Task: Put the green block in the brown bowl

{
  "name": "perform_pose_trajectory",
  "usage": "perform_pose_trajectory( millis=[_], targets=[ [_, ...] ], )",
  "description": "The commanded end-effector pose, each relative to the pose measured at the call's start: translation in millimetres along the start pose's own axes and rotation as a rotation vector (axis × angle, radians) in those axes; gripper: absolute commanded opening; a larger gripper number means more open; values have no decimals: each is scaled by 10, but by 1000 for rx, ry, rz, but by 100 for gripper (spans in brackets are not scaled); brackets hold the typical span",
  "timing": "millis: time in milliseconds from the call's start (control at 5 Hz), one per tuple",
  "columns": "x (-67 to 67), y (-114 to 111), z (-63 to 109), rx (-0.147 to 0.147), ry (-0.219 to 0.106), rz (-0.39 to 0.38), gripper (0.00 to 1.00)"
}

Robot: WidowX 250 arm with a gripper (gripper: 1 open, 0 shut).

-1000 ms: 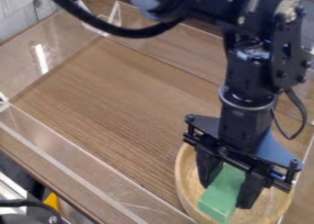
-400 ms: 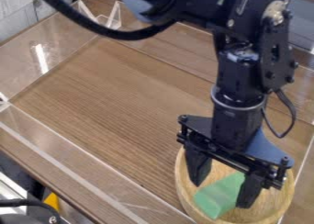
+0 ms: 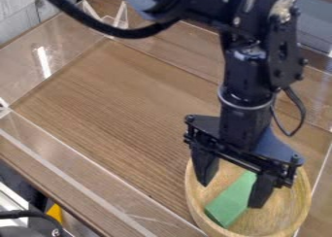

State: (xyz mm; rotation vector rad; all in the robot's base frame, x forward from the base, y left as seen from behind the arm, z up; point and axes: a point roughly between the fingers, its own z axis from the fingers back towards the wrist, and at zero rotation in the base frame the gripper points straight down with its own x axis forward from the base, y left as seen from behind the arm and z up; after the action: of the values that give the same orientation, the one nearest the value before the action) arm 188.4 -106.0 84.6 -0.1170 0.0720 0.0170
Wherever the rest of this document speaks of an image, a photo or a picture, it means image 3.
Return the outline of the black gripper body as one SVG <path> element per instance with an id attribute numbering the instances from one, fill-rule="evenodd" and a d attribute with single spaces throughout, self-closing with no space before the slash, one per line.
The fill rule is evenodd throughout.
<path id="1" fill-rule="evenodd" d="M 184 142 L 200 144 L 217 153 L 218 160 L 249 170 L 270 174 L 273 187 L 290 186 L 304 158 L 281 142 L 270 125 L 278 122 L 272 96 L 260 101 L 220 98 L 220 115 L 188 115 Z"/>

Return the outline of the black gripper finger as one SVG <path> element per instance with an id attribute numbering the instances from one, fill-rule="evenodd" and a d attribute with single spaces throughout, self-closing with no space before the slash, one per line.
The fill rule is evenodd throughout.
<path id="1" fill-rule="evenodd" d="M 248 207 L 258 209 L 262 207 L 268 200 L 270 193 L 273 192 L 276 178 L 270 174 L 260 174 L 253 184 Z"/>
<path id="2" fill-rule="evenodd" d="M 200 144 L 192 144 L 190 156 L 197 182 L 208 186 L 218 169 L 217 153 Z"/>

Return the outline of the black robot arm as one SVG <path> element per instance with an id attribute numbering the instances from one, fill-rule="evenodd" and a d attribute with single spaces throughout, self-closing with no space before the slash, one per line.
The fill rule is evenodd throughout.
<path id="1" fill-rule="evenodd" d="M 296 0 L 125 0 L 148 20 L 190 19 L 217 30 L 224 77 L 217 89 L 220 115 L 188 115 L 184 142 L 196 179 L 208 185 L 220 160 L 257 174 L 248 206 L 260 208 L 277 187 L 290 186 L 304 158 L 273 135 L 274 102 L 284 92 L 300 116 L 305 105 L 290 88 L 308 60 L 297 41 Z"/>

